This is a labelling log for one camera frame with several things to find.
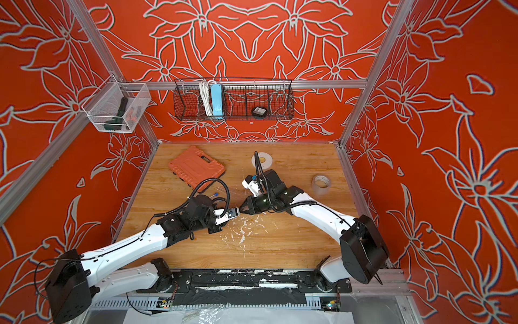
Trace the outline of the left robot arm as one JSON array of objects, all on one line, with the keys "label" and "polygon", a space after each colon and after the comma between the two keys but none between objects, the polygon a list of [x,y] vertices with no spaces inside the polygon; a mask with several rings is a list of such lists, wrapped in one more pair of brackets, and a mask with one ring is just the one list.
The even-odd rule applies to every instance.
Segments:
[{"label": "left robot arm", "polygon": [[220,232],[229,220],[240,214],[239,209],[229,206],[229,200],[229,197],[223,198],[225,206],[220,209],[219,198],[193,191],[180,206],[153,215],[143,231],[129,238],[84,254],[72,249],[55,258],[44,284],[53,322],[75,319],[104,296],[168,282],[171,274],[161,261],[132,269],[124,269],[124,266],[193,238],[198,230],[206,229],[210,234]]}]

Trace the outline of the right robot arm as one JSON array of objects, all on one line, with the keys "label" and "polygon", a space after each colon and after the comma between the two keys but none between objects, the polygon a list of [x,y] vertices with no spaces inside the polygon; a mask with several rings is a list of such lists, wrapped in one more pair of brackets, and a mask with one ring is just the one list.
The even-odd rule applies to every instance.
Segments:
[{"label": "right robot arm", "polygon": [[314,270],[315,286],[328,291],[338,281],[350,278],[361,284],[369,284],[372,279],[383,283],[378,271],[389,258],[389,250],[370,217],[342,214],[314,200],[297,186],[286,186],[276,171],[263,170],[257,151],[254,167],[256,174],[243,182],[252,194],[241,205],[241,213],[288,213],[316,226],[340,245],[339,257],[328,256]]}]

